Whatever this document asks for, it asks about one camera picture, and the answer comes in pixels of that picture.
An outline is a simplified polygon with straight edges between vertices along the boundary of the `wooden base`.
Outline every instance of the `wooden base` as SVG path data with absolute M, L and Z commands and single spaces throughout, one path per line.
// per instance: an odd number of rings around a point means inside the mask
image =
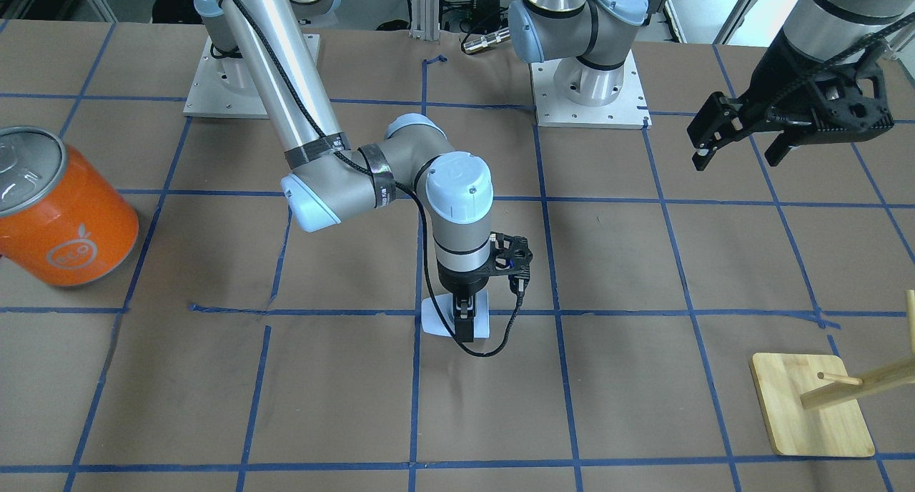
M 874 455 L 874 443 L 857 400 L 820 410 L 804 410 L 801 394 L 828 385 L 817 372 L 849 375 L 833 355 L 757 353 L 753 382 L 766 420 L 772 451 L 781 456 Z

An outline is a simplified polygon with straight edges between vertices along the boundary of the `soda can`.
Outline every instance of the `soda can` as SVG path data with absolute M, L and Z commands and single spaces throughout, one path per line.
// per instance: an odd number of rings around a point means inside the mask
M 78 150 L 40 127 L 0 129 L 0 255 L 69 287 L 114 270 L 138 232 L 137 212 Z

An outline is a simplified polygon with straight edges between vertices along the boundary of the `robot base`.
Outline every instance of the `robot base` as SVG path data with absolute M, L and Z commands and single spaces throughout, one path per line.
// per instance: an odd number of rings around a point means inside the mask
M 442 313 L 445 314 L 445 320 L 447 320 L 448 325 L 454 330 L 451 297 L 450 293 L 443 293 L 435 296 L 435 300 L 438 302 L 438 307 L 442 309 Z M 450 336 L 445 326 L 442 325 L 442 320 L 438 318 L 438 313 L 435 312 L 435 306 L 432 305 L 431 299 L 422 300 L 420 319 L 422 320 L 422 331 L 429 333 L 429 335 Z M 477 292 L 477 316 L 473 319 L 473 337 L 490 337 L 490 294 L 487 290 Z
M 556 89 L 556 67 L 561 59 L 530 65 L 533 98 L 537 105 L 537 124 L 541 127 L 597 127 L 603 129 L 641 129 L 651 127 L 651 116 L 645 92 L 635 66 L 632 51 L 623 63 L 625 81 L 620 95 L 604 107 L 586 107 L 568 100 Z
M 317 52 L 321 38 L 317 34 L 303 34 L 305 45 L 311 58 L 317 62 Z M 239 66 L 239 80 L 244 84 L 239 87 L 231 84 L 228 74 L 223 74 L 220 61 L 209 55 L 210 40 L 203 45 L 203 55 L 194 74 L 194 82 L 187 92 L 184 114 L 187 117 L 206 118 L 267 118 L 264 103 L 254 88 L 248 68 Z

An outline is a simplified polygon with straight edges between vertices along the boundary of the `wooden stand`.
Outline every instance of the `wooden stand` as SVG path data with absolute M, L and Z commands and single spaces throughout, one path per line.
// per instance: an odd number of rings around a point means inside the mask
M 913 290 L 906 311 L 915 353 Z M 757 353 L 751 370 L 775 454 L 867 457 L 874 444 L 857 398 L 912 383 L 915 355 L 852 377 L 837 356 Z

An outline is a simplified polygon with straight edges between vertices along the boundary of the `orange fruit logo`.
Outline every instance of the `orange fruit logo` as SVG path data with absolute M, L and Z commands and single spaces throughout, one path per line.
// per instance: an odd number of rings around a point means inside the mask
M 91 232 L 86 232 L 86 225 L 80 224 L 77 232 L 79 238 L 64 242 L 48 251 L 48 263 L 57 268 L 77 270 L 95 261 L 99 248 L 89 240 Z

